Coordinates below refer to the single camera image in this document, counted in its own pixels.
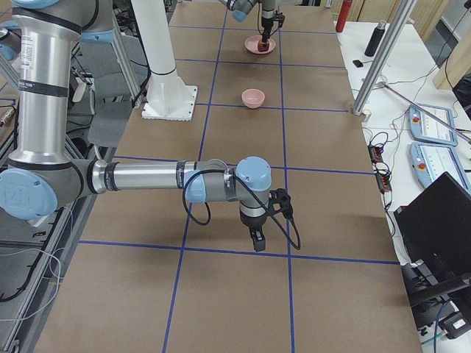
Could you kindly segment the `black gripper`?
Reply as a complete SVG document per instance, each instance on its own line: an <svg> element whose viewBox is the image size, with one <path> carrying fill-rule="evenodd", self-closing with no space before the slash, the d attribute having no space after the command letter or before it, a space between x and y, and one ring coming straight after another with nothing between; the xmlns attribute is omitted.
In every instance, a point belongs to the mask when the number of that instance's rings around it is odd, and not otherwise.
<svg viewBox="0 0 471 353"><path fill-rule="evenodd" d="M252 239L253 249L255 252L266 250L266 238L263 234L262 227L266 223L267 215L252 217L240 212L241 222L249 228L249 234Z"/></svg>
<svg viewBox="0 0 471 353"><path fill-rule="evenodd" d="M263 27L262 37L260 40L261 45L269 45L270 33L272 27L274 26L275 15L271 14L270 16L261 16L261 26Z"/></svg>

